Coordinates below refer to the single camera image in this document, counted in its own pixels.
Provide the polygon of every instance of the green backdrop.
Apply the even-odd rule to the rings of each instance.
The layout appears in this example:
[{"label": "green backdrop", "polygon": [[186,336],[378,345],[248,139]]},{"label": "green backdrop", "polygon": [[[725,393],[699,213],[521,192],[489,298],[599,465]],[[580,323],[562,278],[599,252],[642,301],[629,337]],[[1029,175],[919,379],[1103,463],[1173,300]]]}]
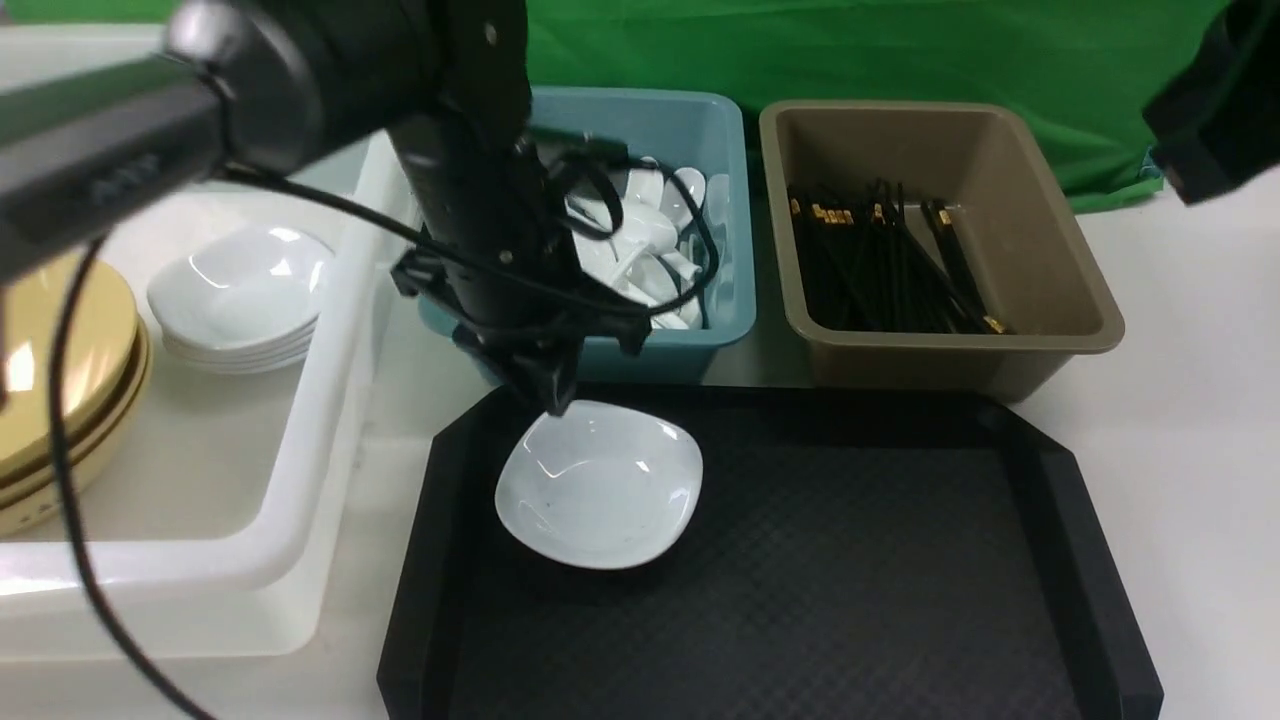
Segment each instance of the green backdrop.
[{"label": "green backdrop", "polygon": [[[160,20],[173,5],[6,1],[35,22]],[[996,102],[1032,126],[1076,208],[1102,209],[1151,192],[1142,106],[1224,3],[529,0],[529,64],[539,83],[705,90],[749,113],[787,97]]]}]

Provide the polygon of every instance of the wire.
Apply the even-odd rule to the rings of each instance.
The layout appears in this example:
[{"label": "wire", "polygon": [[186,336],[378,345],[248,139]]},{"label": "wire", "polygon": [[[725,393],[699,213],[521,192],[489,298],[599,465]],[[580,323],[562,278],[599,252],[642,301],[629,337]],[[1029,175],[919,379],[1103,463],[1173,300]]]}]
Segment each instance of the wire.
[{"label": "wire", "polygon": [[370,223],[375,227],[383,228],[389,233],[397,234],[407,240],[408,242],[413,243],[415,246],[425,250],[426,252],[430,252],[431,255],[436,255],[439,258],[443,258],[444,260],[456,263],[463,268],[475,270],[477,273],[486,273],[492,277],[520,286],[530,292],[540,293],[547,297],[553,297],[558,302],[564,305],[572,305],[579,309],[590,310],[593,313],[602,313],[621,318],[644,318],[644,319],[655,318],[664,313],[678,310],[685,305],[687,305],[690,301],[701,296],[703,291],[707,290],[712,279],[716,278],[716,273],[719,272],[719,261],[721,261],[719,249],[716,247],[716,242],[712,240],[710,228],[707,225],[707,220],[703,218],[703,213],[699,209],[698,202],[694,202],[692,193],[690,193],[689,187],[684,183],[684,181],[676,177],[673,169],[666,165],[660,165],[658,163],[649,163],[637,159],[628,159],[628,161],[626,164],[622,164],[621,167],[648,168],[659,170],[667,179],[667,182],[671,182],[672,186],[680,192],[686,205],[692,209],[694,223],[698,228],[698,233],[701,236],[703,245],[707,249],[707,269],[694,282],[694,284],[690,286],[687,291],[680,293],[680,296],[677,296],[675,300],[663,302],[654,307],[645,307],[643,310],[636,310],[635,307],[626,305],[596,302],[581,297],[573,292],[568,292],[558,287],[552,287],[549,284],[540,283],[538,281],[526,278],[525,275],[521,275],[518,273],[507,270],[506,268],[500,268],[492,263],[479,260],[463,252],[458,252],[453,247],[449,247],[448,245],[435,241],[434,238],[430,238],[424,233],[420,233],[413,228],[393,218],[388,218],[381,213],[370,210],[369,208],[365,208],[358,202],[352,202],[351,200],[347,200],[346,197],[334,195],[332,192],[325,192],[323,190],[316,190],[314,187],[298,184],[296,182],[284,178],[268,177],[252,170],[244,170],[238,168],[229,168],[224,170],[219,176],[219,179],[233,184],[242,184],[256,190],[275,192],[279,195],[289,195],[300,200],[307,200],[310,202],[315,202],[317,205],[324,205],[325,208],[346,213],[348,215],[365,220],[366,223]]},{"label": "wire", "polygon": [[79,500],[76,497],[76,484],[72,479],[70,441],[67,438],[67,424],[63,420],[63,374],[67,365],[67,346],[70,343],[72,324],[76,319],[76,305],[79,302],[81,292],[88,278],[93,260],[97,259],[102,245],[106,243],[102,236],[88,245],[84,256],[81,258],[76,275],[67,288],[67,297],[63,301],[61,313],[58,316],[58,328],[54,332],[54,343],[49,360],[49,452],[54,466],[54,483],[58,486],[58,495],[63,501],[63,524],[67,527],[67,539],[72,546],[72,556],[76,560],[76,571],[79,575],[81,587],[88,600],[90,607],[97,615],[99,623],[111,635],[120,652],[133,664],[133,666],[147,679],[160,694],[163,694],[175,707],[196,720],[214,720],[214,716],[201,708],[193,700],[187,697],[178,685],[173,683],[155,664],[142,652],[138,643],[129,635],[128,630],[116,618],[111,603],[97,584],[97,575],[93,571],[93,562],[88,556],[88,541],[84,534],[84,519],[81,516]]}]

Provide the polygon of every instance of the white table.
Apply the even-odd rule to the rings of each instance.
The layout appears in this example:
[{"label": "white table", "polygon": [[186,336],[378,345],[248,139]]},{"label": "white table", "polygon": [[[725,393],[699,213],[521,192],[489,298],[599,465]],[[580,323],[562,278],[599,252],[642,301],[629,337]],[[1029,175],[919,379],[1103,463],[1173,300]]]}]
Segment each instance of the white table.
[{"label": "white table", "polygon": [[[1164,196],[1083,218],[1128,337],[1019,409],[1080,461],[1165,683],[1164,720],[1280,711],[1275,209],[1280,176],[1197,210]],[[772,249],[759,255],[758,332],[717,361],[713,382],[804,379]],[[315,641],[287,657],[169,662],[174,679],[220,717],[385,717],[374,673],[429,438],[484,387],[411,305],[397,307]],[[5,717],[177,716],[122,662],[0,666],[0,698]]]}]

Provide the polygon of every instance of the yellow plate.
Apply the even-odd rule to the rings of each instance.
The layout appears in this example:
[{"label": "yellow plate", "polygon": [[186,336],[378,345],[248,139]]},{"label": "yellow plate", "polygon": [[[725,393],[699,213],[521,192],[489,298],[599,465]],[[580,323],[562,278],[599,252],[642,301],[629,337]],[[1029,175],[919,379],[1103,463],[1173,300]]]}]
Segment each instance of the yellow plate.
[{"label": "yellow plate", "polygon": [[[46,457],[49,350],[78,254],[64,255],[12,286],[4,302],[4,373],[9,392],[0,410],[0,478]],[[111,397],[137,333],[133,291],[113,268],[90,270],[72,327],[63,377],[63,418],[74,436]]]},{"label": "yellow plate", "polygon": [[[118,407],[101,425],[72,448],[72,483],[77,495],[84,492],[84,488],[106,470],[115,454],[119,452],[120,442],[128,434],[129,425],[142,405],[147,383],[151,380],[151,369],[155,365],[155,352],[141,320],[138,320],[138,363],[133,364],[136,372],[128,380],[132,392],[120,398]],[[58,515],[61,500],[52,480],[54,469],[49,465],[41,468],[35,475],[15,483],[27,487],[28,493],[0,509],[0,537],[26,530]],[[9,493],[12,487],[14,486],[4,488],[4,492]]]},{"label": "yellow plate", "polygon": [[[113,393],[111,400],[102,405],[101,413],[90,424],[84,425],[83,432],[78,437],[70,438],[72,464],[79,462],[82,457],[102,442],[102,438],[115,430],[120,418],[124,416],[124,413],[128,411],[134,397],[142,389],[142,382],[150,370],[151,354],[151,336],[147,334],[147,328],[140,319],[138,332],[133,342],[133,352],[129,354],[127,370],[116,386],[115,393]],[[54,468],[47,456],[35,468],[28,468],[8,478],[0,478],[0,509],[31,495],[33,491],[51,483],[52,479]]]}]

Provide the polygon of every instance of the blue plastic bin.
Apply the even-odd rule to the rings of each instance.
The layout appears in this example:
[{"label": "blue plastic bin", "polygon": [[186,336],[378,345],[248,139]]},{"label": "blue plastic bin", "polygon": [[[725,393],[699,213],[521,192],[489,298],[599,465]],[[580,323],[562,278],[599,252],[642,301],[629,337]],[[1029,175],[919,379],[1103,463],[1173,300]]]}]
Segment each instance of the blue plastic bin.
[{"label": "blue plastic bin", "polygon": [[[742,340],[755,324],[742,111],[727,97],[701,92],[539,87],[534,90],[534,124],[622,140],[635,156],[690,165],[708,178],[728,176],[724,222],[708,219],[722,258],[704,297],[708,328],[655,329],[637,357],[622,355],[612,338],[591,337],[579,366],[584,380],[700,383],[716,351]],[[451,334],[457,324],[428,300],[420,301],[419,314],[440,334]]]}]

